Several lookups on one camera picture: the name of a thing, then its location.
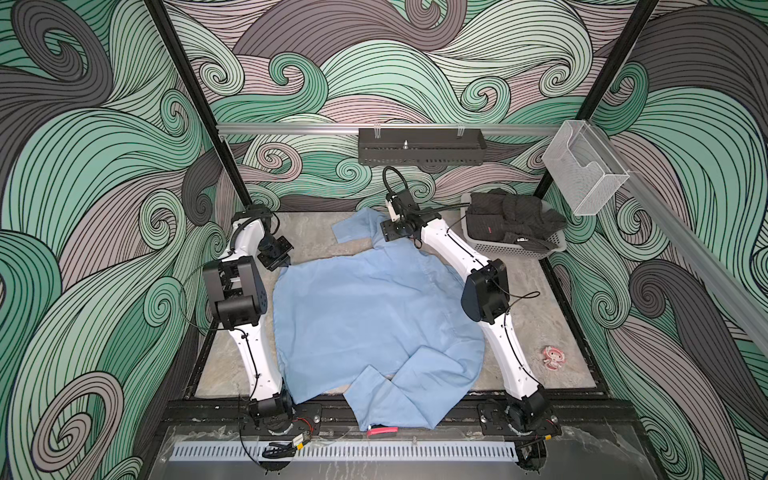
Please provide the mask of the light blue long sleeve shirt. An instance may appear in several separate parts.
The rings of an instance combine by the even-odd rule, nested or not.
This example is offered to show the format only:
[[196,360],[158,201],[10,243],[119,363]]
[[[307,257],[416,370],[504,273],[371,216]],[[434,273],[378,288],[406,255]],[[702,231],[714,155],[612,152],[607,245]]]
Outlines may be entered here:
[[361,429],[432,429],[477,381],[485,340],[455,270],[409,240],[386,241],[383,219],[364,209],[333,226],[338,242],[368,239],[368,250],[280,275],[278,363],[298,403],[341,389]]

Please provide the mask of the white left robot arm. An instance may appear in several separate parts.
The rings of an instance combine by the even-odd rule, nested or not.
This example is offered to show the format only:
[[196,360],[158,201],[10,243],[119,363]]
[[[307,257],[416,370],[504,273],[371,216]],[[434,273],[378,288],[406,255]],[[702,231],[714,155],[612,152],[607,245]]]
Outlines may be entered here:
[[213,317],[235,340],[249,383],[248,412],[258,426],[271,430],[288,425],[293,400],[272,358],[264,324],[269,296],[260,267],[273,272],[290,265],[293,245],[271,228],[274,212],[250,205],[232,218],[232,235],[224,254],[202,267]]

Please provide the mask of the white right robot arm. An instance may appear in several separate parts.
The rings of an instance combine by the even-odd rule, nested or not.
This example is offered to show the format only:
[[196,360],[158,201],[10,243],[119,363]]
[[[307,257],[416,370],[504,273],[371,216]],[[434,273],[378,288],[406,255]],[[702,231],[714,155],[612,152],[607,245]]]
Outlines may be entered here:
[[429,246],[463,279],[461,307],[470,320],[480,325],[501,369],[505,415],[512,431],[531,435],[548,428],[550,403],[525,358],[511,317],[514,303],[530,296],[511,293],[503,261],[491,260],[474,250],[442,218],[440,209],[420,208],[398,169],[385,166],[382,181],[390,215],[381,224],[384,238],[408,238],[418,248]]

